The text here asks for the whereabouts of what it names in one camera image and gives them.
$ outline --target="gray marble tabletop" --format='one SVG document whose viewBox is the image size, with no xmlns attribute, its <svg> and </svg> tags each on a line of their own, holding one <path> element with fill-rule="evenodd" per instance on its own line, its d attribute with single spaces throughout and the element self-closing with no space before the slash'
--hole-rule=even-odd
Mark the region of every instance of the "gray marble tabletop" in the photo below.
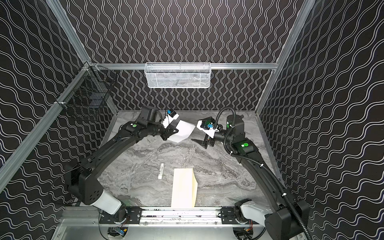
<svg viewBox="0 0 384 240">
<path fill-rule="evenodd" d="M 180 119 L 196 124 L 209 116 L 216 118 L 217 112 L 178 111 Z M 121 111 L 109 137 L 111 139 L 120 125 L 136 119 L 139 111 Z M 224 112 L 219 123 L 225 124 Z M 267 165 L 272 169 L 265 145 L 253 111 L 238 112 L 244 115 L 246 137 L 259 148 Z M 233 206 L 235 202 L 251 198 L 268 206 L 264 194 L 254 179 L 223 145 L 204 149 L 191 138 L 204 139 L 197 128 L 191 136 L 175 143 L 163 141 L 160 136 L 148 136 L 127 149 L 113 161 L 99 177 L 104 188 L 127 205 L 170 206 L 174 168 L 193 168 L 198 183 L 196 206 Z M 157 179 L 160 163 L 164 162 L 164 174 Z"/>
</svg>

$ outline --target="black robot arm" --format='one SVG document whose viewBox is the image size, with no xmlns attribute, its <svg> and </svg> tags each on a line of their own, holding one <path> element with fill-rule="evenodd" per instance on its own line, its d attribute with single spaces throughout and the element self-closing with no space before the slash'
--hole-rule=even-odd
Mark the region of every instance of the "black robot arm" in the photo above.
<svg viewBox="0 0 384 240">
<path fill-rule="evenodd" d="M 199 121 L 200 125 L 198 124 L 198 128 L 206 133 L 205 138 L 204 140 L 192 140 L 204 148 L 207 148 L 208 145 L 214 146 L 215 141 L 222 142 L 225 150 L 235 157 L 251 174 L 264 193 L 271 208 L 270 214 L 255 211 L 257 213 L 255 214 L 255 219 L 267 228 L 272 239 L 288 240 L 303 231 L 307 231 L 306 225 L 308 224 L 310 210 L 308 204 L 304 200 L 297 201 L 294 196 L 279 183 L 262 158 L 259 149 L 250 139 L 245 137 L 243 116 L 236 115 L 234 110 L 231 110 L 234 114 L 227 116 L 226 128 L 217 124 L 218 119 L 215 120 L 212 117 L 202 119 L 200 120 L 201 122 Z M 248 219 L 252 219 L 249 211 L 244 212 L 244 210 L 247 211 L 251 207 L 242 208 L 243 204 L 247 206 L 256 205 L 251 199 L 244 199 L 235 204 L 234 211 L 240 222 L 246 222 Z"/>
<path fill-rule="evenodd" d="M 163 140 L 167 140 L 169 136 L 178 132 L 174 122 L 164 127 L 161 114 L 160 121 L 156 121 L 159 113 L 156 108 L 143 107 L 135 121 L 121 126 L 117 134 L 97 151 L 77 164 L 65 165 L 65 170 L 70 173 L 64 176 L 68 191 L 84 204 L 94 205 L 113 215 L 116 222 L 123 221 L 125 205 L 105 192 L 97 178 L 121 153 L 144 137 L 160 135 Z M 169 110 L 167 114 L 173 117 L 176 113 Z"/>
</svg>

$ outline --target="aluminum frame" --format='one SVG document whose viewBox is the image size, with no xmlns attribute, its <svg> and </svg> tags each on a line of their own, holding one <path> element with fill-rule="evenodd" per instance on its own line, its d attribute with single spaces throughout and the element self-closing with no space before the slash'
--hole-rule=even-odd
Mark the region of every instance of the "aluminum frame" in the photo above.
<svg viewBox="0 0 384 240">
<path fill-rule="evenodd" d="M 283 184 L 283 186 L 285 187 L 285 184 L 284 184 L 284 181 L 283 181 L 283 177 L 281 175 L 281 172 L 277 166 L 277 162 L 276 162 L 276 159 L 275 159 L 275 156 L 273 154 L 273 151 L 272 151 L 272 148 L 271 148 L 271 145 L 269 144 L 269 140 L 268 140 L 268 137 L 266 135 L 266 132 L 264 130 L 264 127 L 263 127 L 263 123 L 260 119 L 260 117 L 255 113 L 255 117 L 256 117 L 256 122 L 257 122 L 257 126 L 259 127 L 259 130 L 260 130 L 260 134 L 263 138 L 263 142 L 264 142 L 264 145 L 265 145 L 265 148 L 266 148 L 266 151 L 268 153 L 268 157 L 272 163 L 272 168 L 275 172 L 275 175 L 277 177 L 277 179 L 279 179 L 279 181 Z"/>
<path fill-rule="evenodd" d="M 76 87 L 77 83 L 83 79 L 83 76 L 88 73 L 89 65 L 84 64 L 83 68 L 75 76 L 72 82 L 65 88 L 63 93 L 57 98 L 57 102 L 65 101 L 66 97 Z M 39 143 L 40 139 L 46 133 L 48 128 L 55 121 L 57 116 L 63 110 L 62 106 L 54 102 L 32 131 L 23 139 L 20 145 L 7 159 L 5 164 L 0 168 L 0 192 L 7 186 L 11 181 L 13 175 L 18 171 L 20 166 L 24 163 L 26 158 Z"/>
<path fill-rule="evenodd" d="M 141 207 L 139 224 L 124 224 L 124 227 L 249 227 L 246 224 L 222 224 L 218 217 L 221 207 L 195 207 L 173 209 L 171 207 Z M 99 212 L 95 207 L 65 207 L 60 218 L 60 227 L 97 227 Z M 101 227 L 117 227 L 119 224 L 100 224 Z"/>
<path fill-rule="evenodd" d="M 299 34 L 301 33 L 301 30 L 304 27 L 304 23 L 308 18 L 309 13 L 311 12 L 316 0 L 304 0 L 300 12 L 298 13 L 295 23 L 292 26 L 292 29 L 287 37 L 287 40 L 285 41 L 283 50 L 280 53 L 280 56 L 278 57 L 278 67 L 277 69 L 271 74 L 264 91 L 262 93 L 262 96 L 257 103 L 257 107 L 255 109 L 255 112 L 257 115 L 259 115 L 272 91 L 273 86 L 275 85 L 277 78 L 279 77 L 281 71 L 283 70 L 283 67 L 285 65 L 285 62 L 287 61 L 291 50 L 293 49 L 297 38 L 299 37 Z"/>
<path fill-rule="evenodd" d="M 74 50 L 79 56 L 80 60 L 85 62 L 91 62 L 91 58 L 85 50 L 84 45 L 81 43 L 79 36 L 73 28 L 71 21 L 69 20 L 63 6 L 59 0 L 46 0 L 49 8 L 57 18 L 61 28 L 64 30 L 68 37 L 69 42 L 72 44 Z"/>
<path fill-rule="evenodd" d="M 145 63 L 91 63 L 110 70 L 144 70 Z M 212 70 L 277 69 L 277 63 L 211 63 Z"/>
<path fill-rule="evenodd" d="M 118 115 L 117 115 L 117 114 L 113 115 L 113 117 L 112 117 L 112 119 L 111 119 L 111 122 L 109 123 L 108 129 L 107 129 L 107 131 L 105 132 L 104 138 L 103 138 L 103 140 L 101 141 L 100 147 L 103 146 L 104 144 L 106 144 L 106 142 L 108 142 L 109 136 L 110 136 L 111 133 L 112 133 L 112 130 L 113 130 L 113 127 L 115 126 L 115 123 L 116 123 L 117 118 L 118 118 Z"/>
</svg>

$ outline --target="cable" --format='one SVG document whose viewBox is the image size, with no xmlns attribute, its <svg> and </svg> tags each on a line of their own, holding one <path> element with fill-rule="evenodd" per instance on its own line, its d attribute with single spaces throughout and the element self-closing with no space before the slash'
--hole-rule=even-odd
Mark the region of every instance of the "cable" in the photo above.
<svg viewBox="0 0 384 240">
<path fill-rule="evenodd" d="M 259 238 L 261 238 L 263 236 L 263 234 L 265 233 L 266 231 L 266 228 L 263 229 L 263 231 L 261 231 L 261 233 L 259 235 L 257 235 L 256 237 L 252 238 L 251 240 L 257 240 Z"/>
<path fill-rule="evenodd" d="M 216 116 L 216 121 L 215 121 L 215 125 L 214 125 L 214 128 L 213 128 L 213 129 L 216 129 L 216 128 L 217 128 L 218 120 L 219 120 L 221 114 L 222 114 L 225 110 L 231 110 L 231 111 L 232 111 L 233 119 L 232 119 L 231 127 L 234 127 L 234 126 L 235 126 L 235 119 L 236 119 L 236 112 L 235 112 L 235 110 L 234 110 L 233 108 L 231 108 L 231 107 L 225 107 L 225 108 L 221 109 L 221 110 L 219 111 L 219 113 L 217 114 L 217 116 Z"/>
<path fill-rule="evenodd" d="M 247 232 L 253 228 L 253 221 L 252 220 L 249 220 L 249 225 L 251 225 L 251 227 L 246 230 Z"/>
<path fill-rule="evenodd" d="M 105 238 L 104 235 L 101 233 L 101 230 L 100 230 L 100 209 L 99 209 L 99 208 L 97 208 L 97 209 L 98 209 L 98 212 L 99 212 L 99 219 L 98 219 L 99 233 L 100 233 L 100 235 L 101 235 L 105 240 L 109 240 L 108 238 Z"/>
<path fill-rule="evenodd" d="M 303 220 L 301 219 L 301 216 L 300 214 L 297 212 L 297 210 L 295 209 L 295 207 L 293 206 L 293 204 L 291 203 L 291 201 L 288 199 L 288 196 L 284 190 L 284 186 L 280 183 L 280 181 L 276 178 L 276 176 L 273 174 L 273 172 L 267 168 L 264 164 L 261 164 L 259 163 L 258 161 L 255 161 L 253 160 L 252 158 L 249 158 L 249 157 L 245 157 L 245 156 L 241 156 L 241 155 L 235 155 L 235 154 L 231 154 L 232 157 L 239 157 L 239 158 L 243 158 L 243 159 L 246 159 L 248 161 L 251 161 L 251 162 L 254 162 L 256 163 L 257 165 L 260 166 L 260 168 L 264 169 L 273 179 L 273 181 L 276 183 L 277 185 L 277 188 L 279 188 L 279 192 L 281 193 L 284 201 L 286 202 L 287 204 L 287 208 L 293 213 L 293 215 L 295 216 L 297 222 L 299 223 L 301 229 L 303 230 L 305 236 L 307 237 L 307 240 L 312 240 L 312 236 L 309 234 L 308 232 L 308 229 L 307 229 L 307 226 L 304 224 Z"/>
<path fill-rule="evenodd" d="M 60 203 L 60 202 L 56 202 L 56 201 L 54 201 L 53 200 L 53 183 L 54 182 L 56 182 L 56 180 L 57 179 L 59 179 L 61 176 L 63 176 L 64 174 L 66 174 L 66 173 L 69 173 L 69 172 L 71 172 L 72 170 L 75 170 L 75 169 L 78 169 L 79 167 L 82 167 L 82 166 L 84 166 L 85 164 L 87 164 L 88 162 L 85 162 L 83 165 L 79 165 L 79 166 L 77 166 L 77 167 L 75 167 L 75 168 L 72 168 L 71 170 L 68 170 L 68 171 L 66 171 L 65 173 L 63 173 L 63 174 L 61 174 L 60 176 L 58 176 L 57 178 L 55 178 L 54 180 L 53 180 L 53 182 L 51 183 L 51 190 L 48 192 L 48 194 L 49 193 L 52 193 L 52 196 L 50 195 L 50 199 L 51 199 L 51 202 L 53 202 L 53 203 L 56 203 L 56 204 L 60 204 L 60 205 L 70 205 L 70 204 L 74 204 L 74 203 L 77 203 L 77 202 L 81 202 L 81 201 L 77 201 L 77 202 L 69 202 L 69 203 Z"/>
<path fill-rule="evenodd" d="M 165 119 L 168 119 L 168 125 L 170 124 L 170 122 L 169 122 L 169 117 L 168 117 L 168 113 L 167 113 L 167 110 L 164 110 L 164 115 L 165 115 L 165 118 L 164 118 L 164 120 Z"/>
<path fill-rule="evenodd" d="M 277 187 L 279 188 L 279 191 L 284 199 L 284 201 L 286 202 L 287 204 L 287 208 L 293 213 L 293 215 L 295 216 L 297 222 L 299 223 L 301 229 L 303 230 L 305 236 L 307 237 L 307 240 L 312 240 L 312 237 L 311 235 L 309 234 L 308 232 L 308 229 L 307 229 L 307 226 L 304 224 L 303 220 L 301 219 L 300 217 L 300 214 L 297 212 L 297 210 L 295 209 L 295 207 L 293 206 L 293 204 L 291 203 L 291 201 L 288 199 L 288 196 L 284 190 L 284 186 L 280 183 L 280 181 L 276 178 L 276 176 L 273 174 L 273 172 L 271 172 L 271 170 L 269 168 L 267 168 L 264 164 L 261 164 L 259 163 L 258 161 L 255 161 L 249 157 L 245 157 L 245 156 L 241 156 L 241 155 L 235 155 L 235 154 L 232 154 L 233 152 L 228 148 L 228 145 L 227 145 L 227 139 L 228 139 L 228 136 L 230 135 L 230 133 L 232 132 L 232 129 L 233 127 L 235 126 L 235 116 L 236 116 L 236 112 L 233 108 L 230 108 L 230 107 L 225 107 L 223 109 L 221 109 L 216 117 L 216 122 L 215 122 L 215 125 L 214 125 L 214 129 L 217 128 L 217 123 L 218 123 L 218 119 L 220 117 L 220 115 L 225 111 L 225 110 L 231 110 L 232 113 L 233 113 L 233 120 L 232 120 L 232 126 L 231 128 L 229 128 L 229 130 L 227 131 L 227 133 L 225 134 L 224 136 L 224 140 L 223 140 L 223 147 L 225 149 L 225 151 L 231 155 L 232 157 L 239 157 L 239 158 L 243 158 L 243 159 L 246 159 L 248 161 L 251 161 L 251 162 L 254 162 L 256 164 L 258 164 L 260 166 L 260 168 L 264 169 L 273 179 L 273 181 L 276 183 Z"/>
</svg>

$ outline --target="white paper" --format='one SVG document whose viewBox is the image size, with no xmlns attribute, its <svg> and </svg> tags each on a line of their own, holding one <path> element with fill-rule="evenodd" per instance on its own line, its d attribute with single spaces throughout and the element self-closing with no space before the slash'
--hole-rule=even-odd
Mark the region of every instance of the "white paper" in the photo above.
<svg viewBox="0 0 384 240">
<path fill-rule="evenodd" d="M 191 135 L 193 129 L 195 129 L 195 125 L 180 120 L 176 128 L 179 132 L 171 135 L 168 140 L 172 142 L 181 142 L 182 140 L 187 139 L 189 135 Z"/>
</svg>

